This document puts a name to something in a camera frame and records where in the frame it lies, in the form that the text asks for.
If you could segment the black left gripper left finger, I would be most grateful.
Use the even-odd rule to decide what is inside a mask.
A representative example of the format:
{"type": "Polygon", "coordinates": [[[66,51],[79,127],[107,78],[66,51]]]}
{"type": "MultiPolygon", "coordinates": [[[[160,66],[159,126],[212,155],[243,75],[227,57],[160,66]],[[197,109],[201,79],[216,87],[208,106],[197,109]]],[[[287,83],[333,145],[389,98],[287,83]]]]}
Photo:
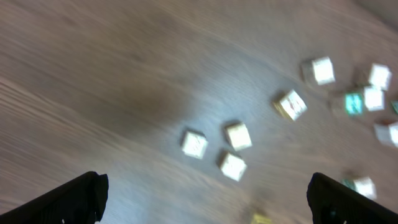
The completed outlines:
{"type": "Polygon", "coordinates": [[[89,171],[2,214],[1,223],[94,224],[103,218],[108,190],[108,176],[89,171]]]}

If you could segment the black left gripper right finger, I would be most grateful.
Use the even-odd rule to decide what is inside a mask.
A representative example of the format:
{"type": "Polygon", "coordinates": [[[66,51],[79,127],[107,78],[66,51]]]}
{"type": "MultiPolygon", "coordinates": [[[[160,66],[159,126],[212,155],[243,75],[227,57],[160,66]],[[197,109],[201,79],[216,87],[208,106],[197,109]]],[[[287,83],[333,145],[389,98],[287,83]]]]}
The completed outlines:
{"type": "Polygon", "coordinates": [[[307,202],[314,224],[397,224],[397,214],[325,174],[313,174],[307,202]]]}

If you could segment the yellow letter S block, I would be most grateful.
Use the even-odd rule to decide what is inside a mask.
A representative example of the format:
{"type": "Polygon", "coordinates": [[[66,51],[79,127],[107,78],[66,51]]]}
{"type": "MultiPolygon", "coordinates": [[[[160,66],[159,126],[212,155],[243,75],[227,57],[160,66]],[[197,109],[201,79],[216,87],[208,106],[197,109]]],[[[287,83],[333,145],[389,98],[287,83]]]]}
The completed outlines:
{"type": "Polygon", "coordinates": [[[262,214],[258,214],[255,213],[252,216],[251,222],[250,224],[271,224],[272,221],[269,217],[262,215],[262,214]]]}

